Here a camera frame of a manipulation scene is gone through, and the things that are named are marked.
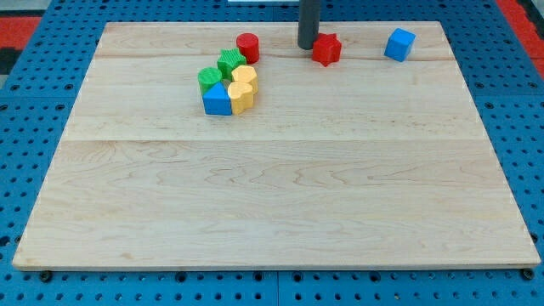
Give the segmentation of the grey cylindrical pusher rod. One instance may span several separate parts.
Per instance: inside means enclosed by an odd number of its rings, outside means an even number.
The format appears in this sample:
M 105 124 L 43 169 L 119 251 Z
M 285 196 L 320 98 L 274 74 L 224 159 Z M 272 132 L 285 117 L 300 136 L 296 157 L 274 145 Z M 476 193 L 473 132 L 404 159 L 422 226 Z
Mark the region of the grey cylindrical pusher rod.
M 320 0 L 300 0 L 297 45 L 304 50 L 313 48 L 320 26 Z

